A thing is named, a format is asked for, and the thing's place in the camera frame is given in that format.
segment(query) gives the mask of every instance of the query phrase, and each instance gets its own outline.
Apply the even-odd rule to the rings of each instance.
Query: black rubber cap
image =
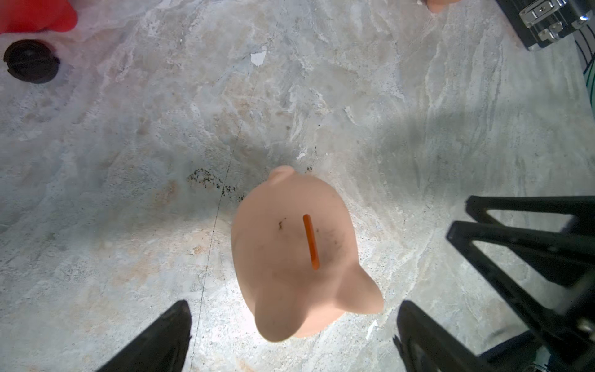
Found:
[[[58,74],[60,60],[37,40],[19,40],[4,52],[10,75],[29,83],[42,84]]]

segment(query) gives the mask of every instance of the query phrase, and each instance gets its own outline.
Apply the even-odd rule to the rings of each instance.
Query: marble surface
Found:
[[[72,4],[72,32],[0,36],[62,61],[39,86],[0,71],[0,370],[92,371],[180,298],[185,371],[403,371],[405,298],[476,353],[523,331],[444,236],[469,195],[593,193],[571,37],[527,52],[494,1],[440,15],[415,0]],[[230,223],[280,164],[344,198],[382,314],[258,335]],[[486,249],[555,304],[559,289]]]

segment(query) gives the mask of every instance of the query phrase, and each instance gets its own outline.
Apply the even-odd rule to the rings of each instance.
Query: orange coin slot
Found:
[[[318,260],[318,249],[316,248],[316,238],[314,238],[312,218],[309,214],[303,215],[303,225],[306,228],[306,236],[308,237],[308,247],[310,248],[310,260],[312,260],[312,268],[314,270],[318,270],[320,267],[320,261]]]

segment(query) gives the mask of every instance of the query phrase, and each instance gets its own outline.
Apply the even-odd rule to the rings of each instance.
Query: red plastic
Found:
[[[66,32],[78,20],[68,0],[0,0],[0,33]]]

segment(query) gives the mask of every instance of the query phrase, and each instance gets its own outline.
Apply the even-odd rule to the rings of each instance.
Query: black case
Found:
[[[587,0],[496,0],[530,51],[580,29],[593,16]]]

